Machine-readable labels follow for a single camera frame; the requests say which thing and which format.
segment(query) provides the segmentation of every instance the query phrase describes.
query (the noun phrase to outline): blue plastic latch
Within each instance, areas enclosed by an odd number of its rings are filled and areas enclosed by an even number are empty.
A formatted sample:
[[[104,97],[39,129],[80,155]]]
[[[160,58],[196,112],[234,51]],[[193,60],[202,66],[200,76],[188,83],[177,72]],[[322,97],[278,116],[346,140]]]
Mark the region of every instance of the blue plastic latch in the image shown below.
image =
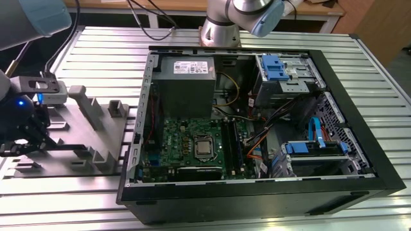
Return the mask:
[[[270,168],[274,166],[274,164],[277,163],[277,160],[278,160],[278,157],[277,157],[277,155],[276,155],[276,157],[274,157],[274,159],[272,160],[272,162],[270,162]]]
[[[289,143],[294,153],[308,153],[305,143]]]
[[[342,153],[345,154],[348,152],[346,144],[344,142],[340,142],[340,147],[341,147]]]
[[[284,72],[284,64],[276,55],[262,55],[262,68],[269,81],[288,81],[289,76]]]
[[[288,143],[285,144],[285,151],[286,151],[286,154],[292,153],[292,147]]]
[[[309,123],[308,123],[308,140],[313,141],[317,140],[320,144],[320,148],[325,148],[325,143],[322,140],[322,133],[321,133],[321,122],[317,117],[310,117]]]

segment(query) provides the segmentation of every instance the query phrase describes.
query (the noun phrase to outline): cpu socket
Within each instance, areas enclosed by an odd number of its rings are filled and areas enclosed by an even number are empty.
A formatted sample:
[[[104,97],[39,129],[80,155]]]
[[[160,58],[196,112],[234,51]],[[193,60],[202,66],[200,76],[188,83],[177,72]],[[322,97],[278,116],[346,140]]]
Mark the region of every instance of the cpu socket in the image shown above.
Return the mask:
[[[200,161],[205,162],[213,158],[213,139],[209,135],[194,135],[193,138],[193,145],[194,145],[194,152],[193,157],[197,158]]]

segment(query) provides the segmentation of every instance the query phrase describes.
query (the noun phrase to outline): green motherboard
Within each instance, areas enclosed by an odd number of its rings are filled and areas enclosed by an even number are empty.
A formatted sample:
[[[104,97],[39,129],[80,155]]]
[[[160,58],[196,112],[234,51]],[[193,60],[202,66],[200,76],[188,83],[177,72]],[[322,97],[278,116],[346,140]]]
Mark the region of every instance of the green motherboard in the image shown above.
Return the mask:
[[[240,171],[234,174],[233,170],[226,171],[224,152],[224,134],[221,131],[222,120],[210,119],[165,119],[162,131],[162,145],[158,154],[150,154],[145,157],[145,163],[154,163],[157,167],[220,167],[222,168],[222,179],[249,178],[252,172],[246,170],[245,164],[241,164]],[[242,120],[234,121],[238,144],[248,137],[246,124]],[[153,182],[166,181],[166,177],[150,177]]]

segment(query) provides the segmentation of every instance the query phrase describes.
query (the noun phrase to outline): metal bracket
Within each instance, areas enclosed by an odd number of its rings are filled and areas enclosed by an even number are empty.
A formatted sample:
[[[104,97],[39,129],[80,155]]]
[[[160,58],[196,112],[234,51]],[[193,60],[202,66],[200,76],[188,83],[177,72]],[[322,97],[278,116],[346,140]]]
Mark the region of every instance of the metal bracket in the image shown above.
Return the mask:
[[[306,84],[302,80],[278,81],[282,93],[309,93]]]

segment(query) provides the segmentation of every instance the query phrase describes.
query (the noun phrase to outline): yellow wire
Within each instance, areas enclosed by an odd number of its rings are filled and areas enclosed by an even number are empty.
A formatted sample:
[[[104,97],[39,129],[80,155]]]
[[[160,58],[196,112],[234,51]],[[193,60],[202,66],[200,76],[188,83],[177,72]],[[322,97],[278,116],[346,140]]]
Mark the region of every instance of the yellow wire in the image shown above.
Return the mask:
[[[224,107],[224,106],[228,106],[229,104],[232,104],[237,99],[238,99],[238,96],[240,96],[240,87],[237,85],[237,83],[234,82],[234,80],[232,79],[232,77],[229,77],[228,74],[222,73],[222,72],[216,72],[217,74],[221,74],[222,76],[225,76],[230,82],[233,83],[233,85],[236,85],[236,88],[237,88],[237,94],[236,94],[236,97],[233,99],[233,101],[228,102],[228,103],[224,103],[224,104],[216,104],[216,105],[212,105],[213,107]]]

